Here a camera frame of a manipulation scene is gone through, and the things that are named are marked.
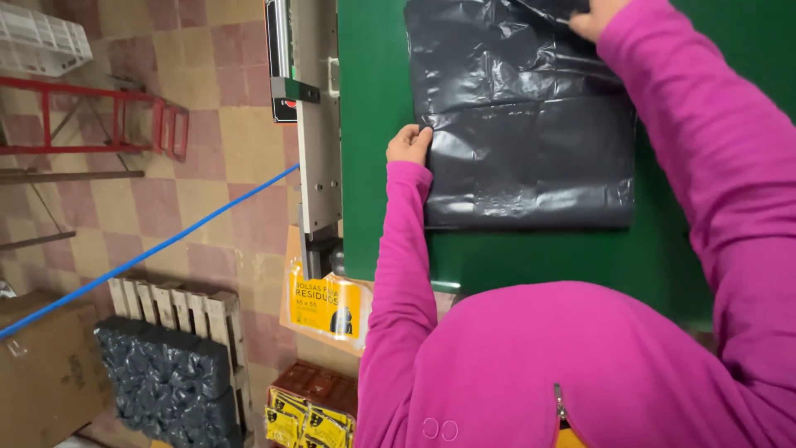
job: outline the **blue cable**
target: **blue cable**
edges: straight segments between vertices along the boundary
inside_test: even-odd
[[[157,246],[153,247],[152,249],[149,249],[146,252],[142,253],[141,255],[138,255],[137,257],[133,258],[132,260],[128,261],[127,263],[119,266],[118,268],[111,269],[110,271],[106,272],[105,274],[99,276],[99,278],[97,278],[96,280],[91,281],[91,282],[87,283],[84,286],[81,286],[80,288],[78,288],[73,293],[69,293],[69,294],[63,296],[62,298],[58,299],[57,301],[54,301],[53,303],[45,306],[44,308],[39,309],[36,312],[32,312],[28,316],[25,316],[25,317],[21,318],[20,320],[14,322],[13,324],[9,325],[8,327],[5,327],[4,329],[0,330],[0,340],[3,340],[3,339],[5,339],[8,336],[13,335],[14,333],[16,333],[19,330],[21,330],[24,327],[26,327],[28,324],[31,324],[35,320],[41,319],[42,317],[46,316],[47,313],[52,312],[55,309],[58,309],[58,308],[60,308],[60,307],[62,307],[64,305],[66,305],[67,303],[75,300],[77,297],[80,297],[83,294],[87,293],[88,291],[91,291],[92,289],[96,288],[97,286],[102,285],[104,282],[108,281],[109,279],[111,279],[111,278],[123,273],[124,271],[128,270],[132,266],[140,263],[141,261],[146,260],[147,258],[151,257],[152,255],[155,255],[157,252],[165,249],[168,246],[171,246],[175,242],[180,241],[181,239],[185,238],[185,236],[187,236],[188,234],[190,234],[194,230],[198,229],[199,227],[202,227],[204,224],[206,224],[208,221],[210,221],[211,219],[215,218],[219,214],[222,214],[225,211],[229,210],[230,208],[236,206],[237,204],[245,201],[246,199],[251,198],[253,195],[256,195],[257,193],[260,193],[262,190],[265,190],[266,188],[270,187],[273,183],[279,181],[281,178],[283,178],[286,175],[289,175],[291,172],[297,170],[299,168],[298,165],[299,164],[296,163],[292,167],[287,168],[282,174],[274,177],[273,179],[269,180],[268,182],[264,183],[263,185],[260,185],[259,187],[255,188],[254,190],[249,191],[245,195],[240,196],[238,199],[235,199],[234,201],[230,202],[229,204],[227,204],[227,205],[221,207],[220,209],[212,212],[211,214],[205,216],[204,218],[200,219],[195,224],[193,224],[191,227],[188,227],[187,229],[183,230],[179,234],[174,235],[173,237],[165,240],[164,242],[162,242],[162,243],[158,244]]]

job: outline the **black garbage bag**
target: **black garbage bag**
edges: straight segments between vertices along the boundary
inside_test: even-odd
[[[409,0],[412,96],[434,128],[429,229],[621,228],[635,109],[569,30],[581,0]]]

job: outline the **cardboard box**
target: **cardboard box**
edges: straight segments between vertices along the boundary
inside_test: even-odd
[[[284,271],[285,273],[291,268],[292,261],[294,259],[296,259],[296,258],[300,258],[301,257],[301,240],[299,239],[300,235],[299,235],[298,231],[299,231],[299,228],[297,226],[290,226],[290,228],[287,231],[287,250],[285,251],[285,271]],[[372,282],[369,282],[369,281],[355,281],[355,280],[351,280],[351,281],[353,281],[355,283],[358,283],[359,285],[363,285],[363,286],[367,287],[368,289],[370,289],[371,291],[373,291],[373,283]],[[280,325],[282,325],[283,327],[288,327],[288,328],[290,328],[291,330],[293,330],[293,331],[295,331],[297,333],[301,333],[301,334],[303,334],[305,336],[309,336],[312,339],[319,340],[319,341],[323,342],[324,344],[328,344],[331,347],[339,348],[343,352],[350,353],[350,354],[358,356],[360,358],[362,357],[362,352],[364,351],[364,349],[357,350],[354,347],[352,347],[349,342],[346,342],[344,340],[332,339],[332,338],[330,338],[328,336],[324,336],[324,335],[318,334],[318,333],[312,331],[311,329],[297,328],[295,326],[291,326],[290,325],[290,319],[288,317],[288,311],[287,311],[287,301],[285,300],[285,294],[287,294],[286,288],[287,288],[287,279],[285,278],[283,280],[283,283],[282,283],[282,296],[279,298],[279,303],[281,304],[279,306],[279,324]],[[362,306],[369,307],[370,303],[367,303],[367,304],[366,303],[362,303]]]
[[[34,292],[0,301],[0,328],[57,298]],[[0,341],[4,446],[52,448],[111,404],[96,321],[94,304],[73,301]]]

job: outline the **green work surface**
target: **green work surface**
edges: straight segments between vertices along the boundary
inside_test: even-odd
[[[796,2],[675,3],[732,67],[794,116]],[[413,122],[404,4],[338,0],[345,270],[352,278],[373,279],[387,202],[384,150],[401,126]],[[682,324],[709,324],[712,294],[643,128],[636,147],[630,230],[429,232],[435,289],[478,293],[544,281],[590,281],[636,297]]]

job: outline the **person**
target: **person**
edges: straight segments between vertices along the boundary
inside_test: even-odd
[[[577,281],[479,293],[438,324],[432,131],[410,125],[387,150],[355,446],[796,446],[796,128],[666,0],[591,0],[570,26],[624,81],[685,211],[717,355]]]

